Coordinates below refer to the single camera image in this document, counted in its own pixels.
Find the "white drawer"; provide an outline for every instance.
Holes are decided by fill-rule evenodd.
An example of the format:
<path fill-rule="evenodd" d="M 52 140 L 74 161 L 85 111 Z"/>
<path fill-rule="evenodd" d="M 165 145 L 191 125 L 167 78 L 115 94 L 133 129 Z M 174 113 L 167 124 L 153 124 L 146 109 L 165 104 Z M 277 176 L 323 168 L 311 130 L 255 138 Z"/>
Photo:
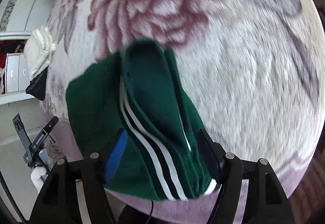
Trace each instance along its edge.
<path fill-rule="evenodd" d="M 27 68 L 27 62 L 24 54 L 19 56 L 19 68 L 18 68 L 18 89 L 19 91 L 25 91 L 29 86 L 29 73 Z"/>
<path fill-rule="evenodd" d="M 8 54 L 5 68 L 5 92 L 18 91 L 19 54 Z"/>

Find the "black bag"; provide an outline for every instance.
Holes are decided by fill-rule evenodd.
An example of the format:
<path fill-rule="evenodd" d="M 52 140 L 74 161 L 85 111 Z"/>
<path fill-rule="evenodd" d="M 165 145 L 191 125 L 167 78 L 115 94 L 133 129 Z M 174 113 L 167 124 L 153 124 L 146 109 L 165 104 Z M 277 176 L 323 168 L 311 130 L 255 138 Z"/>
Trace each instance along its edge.
<path fill-rule="evenodd" d="M 46 78 L 48 77 L 48 68 L 45 68 L 41 74 L 35 77 L 26 88 L 26 94 L 43 101 L 45 99 Z"/>

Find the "floral blanket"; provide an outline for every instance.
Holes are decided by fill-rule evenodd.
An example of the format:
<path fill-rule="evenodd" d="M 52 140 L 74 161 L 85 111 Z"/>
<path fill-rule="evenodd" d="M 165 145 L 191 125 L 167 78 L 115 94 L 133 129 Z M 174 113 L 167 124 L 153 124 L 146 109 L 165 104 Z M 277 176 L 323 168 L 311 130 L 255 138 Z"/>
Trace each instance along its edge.
<path fill-rule="evenodd" d="M 325 115 L 325 38 L 312 0 L 56 0 L 48 26 L 58 46 L 42 107 L 60 117 L 56 138 L 71 159 L 80 152 L 68 124 L 69 82 L 145 36 L 173 47 L 182 86 L 214 141 L 241 159 L 266 158 L 288 196 L 300 182 Z M 246 191 L 244 181 L 235 223 Z M 115 195 L 150 212 L 150 201 Z M 216 198 L 155 202 L 153 216 L 205 223 Z"/>

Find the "green fabric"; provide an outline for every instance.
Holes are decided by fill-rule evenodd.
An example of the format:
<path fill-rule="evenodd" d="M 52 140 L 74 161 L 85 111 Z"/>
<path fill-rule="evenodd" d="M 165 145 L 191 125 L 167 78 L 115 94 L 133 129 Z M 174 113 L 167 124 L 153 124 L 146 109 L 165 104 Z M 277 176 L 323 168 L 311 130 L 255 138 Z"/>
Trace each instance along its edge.
<path fill-rule="evenodd" d="M 195 139 L 204 126 L 181 87 L 171 49 L 163 52 L 152 40 L 135 41 L 73 80 L 66 101 L 71 128 L 83 156 L 100 151 L 119 128 L 128 132 L 122 161 L 105 187 L 145 199 L 170 199 L 163 178 L 172 197 L 179 199 L 181 192 L 166 158 L 168 152 L 186 198 L 197 198 L 206 191 L 211 177 Z M 141 132 L 139 123 L 154 140 Z M 152 153 L 157 155 L 163 177 L 158 176 Z"/>

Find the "wire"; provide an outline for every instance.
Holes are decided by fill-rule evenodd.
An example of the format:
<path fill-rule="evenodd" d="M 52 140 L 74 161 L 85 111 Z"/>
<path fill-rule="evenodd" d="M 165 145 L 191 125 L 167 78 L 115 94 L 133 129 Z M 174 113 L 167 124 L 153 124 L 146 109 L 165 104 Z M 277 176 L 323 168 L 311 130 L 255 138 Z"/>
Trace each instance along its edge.
<path fill-rule="evenodd" d="M 9 188 L 8 188 L 7 184 L 4 181 L 4 178 L 3 178 L 3 175 L 1 173 L 1 171 L 0 171 L 0 183 L 2 185 L 2 188 L 3 188 L 4 192 L 5 192 L 5 194 L 8 197 L 10 203 L 12 204 L 12 207 L 16 211 L 18 217 L 21 219 L 21 221 L 22 221 L 23 224 L 27 224 L 26 219 L 24 218 L 24 216 L 22 215 L 21 211 L 19 210 L 19 208 L 18 208 L 18 206 L 17 206 L 14 198 L 12 197 L 12 195 L 11 195 L 11 193 L 9 191 Z"/>
<path fill-rule="evenodd" d="M 146 224 L 149 224 L 149 221 L 151 220 L 152 212 L 153 212 L 153 200 L 151 201 L 151 211 L 150 211 L 149 218 L 147 219 Z"/>

